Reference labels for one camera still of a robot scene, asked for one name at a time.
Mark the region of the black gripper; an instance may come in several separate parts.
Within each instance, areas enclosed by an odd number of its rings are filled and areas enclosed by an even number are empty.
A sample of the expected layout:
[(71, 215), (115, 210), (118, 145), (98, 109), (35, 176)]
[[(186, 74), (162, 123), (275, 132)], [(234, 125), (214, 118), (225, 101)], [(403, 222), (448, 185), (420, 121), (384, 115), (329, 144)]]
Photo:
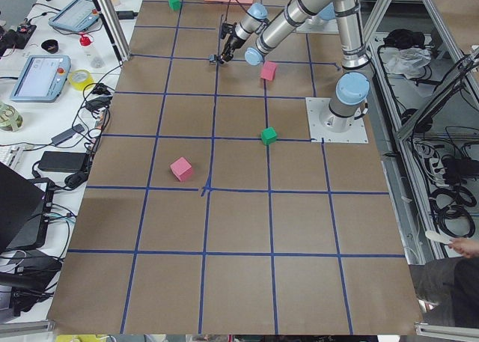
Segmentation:
[(247, 31), (240, 23), (235, 23), (236, 27), (234, 33), (226, 40), (223, 54), (218, 56), (218, 62), (224, 64), (233, 59), (236, 49), (239, 49), (247, 41)]

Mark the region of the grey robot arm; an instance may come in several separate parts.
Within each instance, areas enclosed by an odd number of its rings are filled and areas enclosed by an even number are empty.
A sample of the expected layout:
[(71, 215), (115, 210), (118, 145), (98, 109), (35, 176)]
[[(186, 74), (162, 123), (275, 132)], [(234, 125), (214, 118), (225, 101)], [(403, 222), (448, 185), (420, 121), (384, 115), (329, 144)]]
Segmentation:
[(265, 57), (285, 40), (307, 19), (316, 16), (327, 5), (333, 5), (338, 24), (346, 72), (338, 80), (335, 95), (320, 113), (321, 124), (331, 132), (346, 132), (356, 119), (356, 111), (366, 99), (370, 83), (357, 70), (369, 63), (362, 31), (359, 0), (290, 0), (282, 12), (273, 19), (267, 19), (267, 10), (260, 3), (254, 3), (245, 16), (234, 24), (222, 23), (220, 38), (225, 45), (210, 61), (223, 64), (230, 61), (236, 49), (241, 48), (252, 34), (257, 35), (253, 46), (244, 53), (245, 60), (252, 66), (265, 61)]

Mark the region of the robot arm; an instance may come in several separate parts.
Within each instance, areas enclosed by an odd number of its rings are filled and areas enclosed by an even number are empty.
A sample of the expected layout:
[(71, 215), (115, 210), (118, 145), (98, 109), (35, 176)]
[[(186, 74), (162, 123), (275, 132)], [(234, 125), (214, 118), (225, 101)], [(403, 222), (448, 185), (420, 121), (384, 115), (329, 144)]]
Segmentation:
[(308, 17), (296, 29), (296, 32), (301, 34), (337, 34), (338, 24), (333, 4), (328, 4), (318, 14)]

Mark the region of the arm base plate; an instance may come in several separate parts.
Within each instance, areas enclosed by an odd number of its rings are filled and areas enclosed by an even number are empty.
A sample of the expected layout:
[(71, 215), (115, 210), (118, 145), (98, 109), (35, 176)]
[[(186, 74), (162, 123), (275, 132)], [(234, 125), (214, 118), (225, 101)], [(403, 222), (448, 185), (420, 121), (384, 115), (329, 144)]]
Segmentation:
[(361, 109), (352, 117), (337, 117), (329, 110), (330, 98), (306, 97), (310, 140), (317, 143), (367, 144), (368, 137)]

